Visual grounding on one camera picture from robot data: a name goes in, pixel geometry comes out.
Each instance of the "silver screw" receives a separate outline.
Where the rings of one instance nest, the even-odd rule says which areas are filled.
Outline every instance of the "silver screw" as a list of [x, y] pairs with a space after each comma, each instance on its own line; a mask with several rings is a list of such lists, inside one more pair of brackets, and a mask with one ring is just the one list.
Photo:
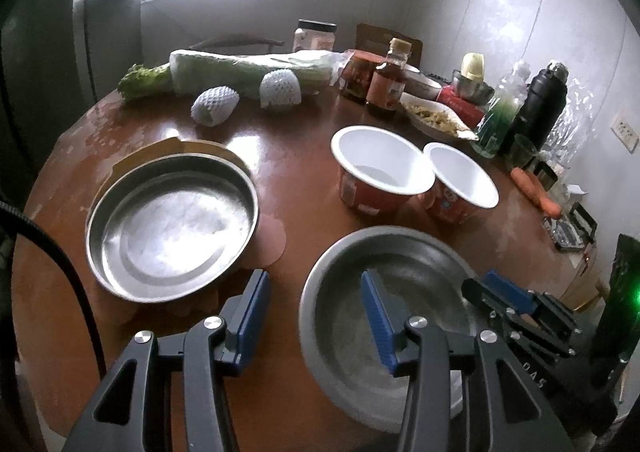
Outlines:
[[204, 319], [204, 327], [207, 329], [218, 329], [222, 326], [222, 318], [220, 317], [207, 317]]
[[144, 331], [138, 331], [133, 339], [139, 344], [146, 344], [151, 340], [151, 331], [147, 331], [146, 329]]
[[487, 344], [493, 344], [498, 339], [498, 335], [496, 335], [489, 329], [485, 329], [484, 331], [482, 331], [482, 333], [480, 333], [480, 339], [482, 340], [482, 342], [485, 342]]
[[425, 327], [428, 324], [427, 319], [425, 317], [411, 317], [409, 318], [409, 326], [420, 329]]

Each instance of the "wall outlet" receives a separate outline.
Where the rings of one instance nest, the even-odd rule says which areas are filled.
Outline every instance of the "wall outlet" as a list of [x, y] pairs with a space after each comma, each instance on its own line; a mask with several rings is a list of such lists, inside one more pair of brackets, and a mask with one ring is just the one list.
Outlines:
[[622, 115], [617, 115], [613, 123], [611, 124], [611, 130], [618, 137], [618, 139], [622, 142], [622, 145], [626, 147], [626, 149], [633, 154], [638, 145], [638, 135], [631, 128]]

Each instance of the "metal pan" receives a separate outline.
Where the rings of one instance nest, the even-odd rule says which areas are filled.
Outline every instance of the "metal pan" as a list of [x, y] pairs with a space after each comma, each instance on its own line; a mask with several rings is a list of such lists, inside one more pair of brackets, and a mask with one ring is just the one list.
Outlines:
[[255, 187], [236, 165], [208, 154], [164, 156], [104, 193], [87, 223], [86, 254], [108, 291], [165, 302], [232, 268], [257, 222]]
[[[445, 330], [475, 334], [472, 307], [460, 294], [476, 274], [443, 242], [401, 226], [374, 226], [336, 242], [320, 257], [300, 300], [300, 344], [305, 363], [335, 405], [357, 421], [400, 432], [408, 378], [380, 364], [362, 305], [360, 276], [377, 268], [385, 287], [412, 313]], [[451, 373], [451, 415], [462, 409], [462, 377]]]

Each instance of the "wooden table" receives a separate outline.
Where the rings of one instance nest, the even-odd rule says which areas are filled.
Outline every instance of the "wooden table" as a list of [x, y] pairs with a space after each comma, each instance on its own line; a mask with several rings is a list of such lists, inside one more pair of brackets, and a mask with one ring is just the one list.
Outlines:
[[[450, 244], [479, 274], [491, 268], [526, 288], [560, 295], [575, 276], [569, 260], [553, 248], [540, 213], [496, 164], [485, 166], [500, 203], [460, 226], [434, 222], [415, 201], [395, 216], [372, 219], [348, 209], [337, 191], [337, 164], [329, 144], [334, 132], [353, 124], [385, 126], [422, 147], [427, 139], [399, 120], [383, 124], [362, 106], [325, 90], [287, 114], [242, 101], [218, 127], [190, 118], [189, 98], [158, 96], [124, 106], [111, 93], [63, 134], [40, 172], [26, 213], [67, 252], [98, 319], [108, 365], [132, 335], [181, 332], [210, 314], [202, 291], [169, 306], [129, 304], [104, 291], [84, 254], [84, 224], [94, 194], [112, 165], [163, 138], [204, 139], [237, 152], [254, 174], [262, 215], [282, 222], [286, 246], [268, 266], [271, 305], [251, 366], [226, 382], [243, 452], [341, 451], [371, 443], [380, 434], [335, 408], [307, 372], [298, 342], [298, 302], [308, 272], [341, 237], [373, 224], [418, 228]], [[230, 277], [221, 300], [241, 289], [247, 272]], [[59, 269], [36, 247], [18, 239], [13, 276], [14, 321], [22, 365], [47, 424], [68, 434], [98, 383], [81, 313]], [[184, 422], [180, 382], [174, 382], [174, 441]]]

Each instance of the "black thermos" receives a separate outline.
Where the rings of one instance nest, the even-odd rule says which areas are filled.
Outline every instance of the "black thermos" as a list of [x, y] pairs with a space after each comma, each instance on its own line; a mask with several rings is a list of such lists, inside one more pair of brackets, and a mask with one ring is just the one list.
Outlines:
[[552, 60], [529, 85], [527, 99], [513, 119], [511, 128], [500, 146], [506, 154], [516, 134], [522, 134], [540, 150], [551, 132], [558, 116], [566, 105], [566, 80], [568, 69], [561, 62]]

